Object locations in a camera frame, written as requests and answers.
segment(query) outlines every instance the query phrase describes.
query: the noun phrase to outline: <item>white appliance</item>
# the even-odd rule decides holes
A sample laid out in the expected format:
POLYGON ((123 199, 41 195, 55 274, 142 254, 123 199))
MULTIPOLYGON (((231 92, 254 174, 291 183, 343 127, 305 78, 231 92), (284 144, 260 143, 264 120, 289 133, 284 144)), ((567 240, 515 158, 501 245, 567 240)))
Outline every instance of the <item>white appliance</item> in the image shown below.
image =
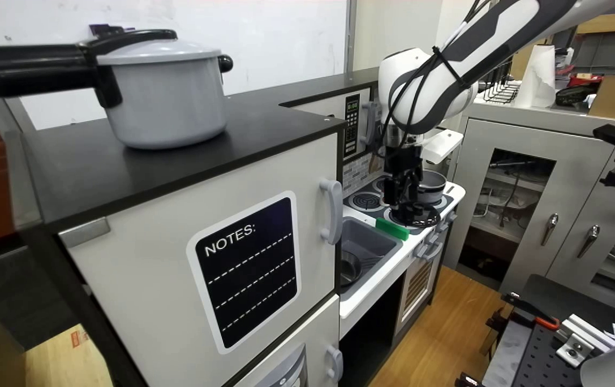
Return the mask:
POLYGON ((343 154, 343 160, 352 160, 355 156, 365 150, 365 141, 370 135, 368 120, 374 124, 368 107, 377 107, 377 105, 370 104, 370 96, 371 96, 370 88, 363 88, 363 90, 295 105, 295 110, 346 120, 346 129, 342 135, 342 154, 343 154))
POLYGON ((148 385, 223 385, 256 361, 264 372, 286 350, 259 356, 295 326, 307 385, 335 385, 335 365, 317 365, 338 350, 335 179, 334 133, 60 238, 148 385))

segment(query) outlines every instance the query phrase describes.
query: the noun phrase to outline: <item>wall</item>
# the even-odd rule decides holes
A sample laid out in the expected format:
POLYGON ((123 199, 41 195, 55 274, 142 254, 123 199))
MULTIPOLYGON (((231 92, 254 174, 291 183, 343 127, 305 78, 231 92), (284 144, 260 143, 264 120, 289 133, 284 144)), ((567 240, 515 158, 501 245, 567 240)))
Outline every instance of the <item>wall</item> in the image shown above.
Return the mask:
POLYGON ((406 48, 433 48, 439 14, 441 0, 356 0, 352 69, 379 68, 406 48))
MULTIPOLYGON (((88 24, 174 28, 237 61, 227 96, 343 72, 349 0, 0 0, 0 46, 70 43, 88 24)), ((104 119, 92 90, 24 98, 36 129, 104 119)))

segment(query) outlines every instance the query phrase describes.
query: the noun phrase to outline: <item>sink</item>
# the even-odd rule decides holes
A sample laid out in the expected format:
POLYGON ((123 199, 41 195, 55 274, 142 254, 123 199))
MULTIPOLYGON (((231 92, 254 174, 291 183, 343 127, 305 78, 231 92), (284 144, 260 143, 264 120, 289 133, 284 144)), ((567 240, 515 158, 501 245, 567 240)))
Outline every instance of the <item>sink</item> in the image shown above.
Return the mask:
POLYGON ((359 284, 386 262, 400 241, 352 218, 343 219, 342 228, 342 261, 340 261, 340 293, 352 296, 359 284))

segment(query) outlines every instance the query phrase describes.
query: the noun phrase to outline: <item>white pot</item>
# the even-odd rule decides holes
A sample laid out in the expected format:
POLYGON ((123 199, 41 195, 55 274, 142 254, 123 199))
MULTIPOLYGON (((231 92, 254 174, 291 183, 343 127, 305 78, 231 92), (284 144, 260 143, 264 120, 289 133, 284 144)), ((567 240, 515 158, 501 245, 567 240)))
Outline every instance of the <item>white pot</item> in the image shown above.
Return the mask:
POLYGON ((106 107, 116 138, 131 148, 174 148, 223 132, 218 50, 147 41, 97 57, 111 68, 123 102, 106 107))

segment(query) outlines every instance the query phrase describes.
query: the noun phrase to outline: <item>machine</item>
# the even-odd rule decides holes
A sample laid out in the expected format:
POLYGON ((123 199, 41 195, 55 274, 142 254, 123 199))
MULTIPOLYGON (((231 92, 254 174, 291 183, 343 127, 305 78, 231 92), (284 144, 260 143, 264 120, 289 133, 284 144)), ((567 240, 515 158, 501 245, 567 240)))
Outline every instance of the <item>machine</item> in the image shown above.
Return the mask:
MULTIPOLYGON (((386 148, 386 156, 380 156, 386 162, 385 203, 396 218, 414 227, 431 212, 418 201, 424 172, 421 148, 414 146, 412 135, 463 113, 476 96, 474 83, 529 41, 613 9, 615 0, 476 0, 442 48, 433 48, 433 55, 412 48, 386 57, 379 68, 380 135, 370 148, 374 154, 380 146, 386 148)), ((615 144, 615 127, 601 127, 593 135, 615 144)), ((615 186, 615 171, 601 183, 615 186)), ((608 360, 605 356, 600 361, 607 368, 583 368, 584 387, 615 379, 615 356, 608 360)))

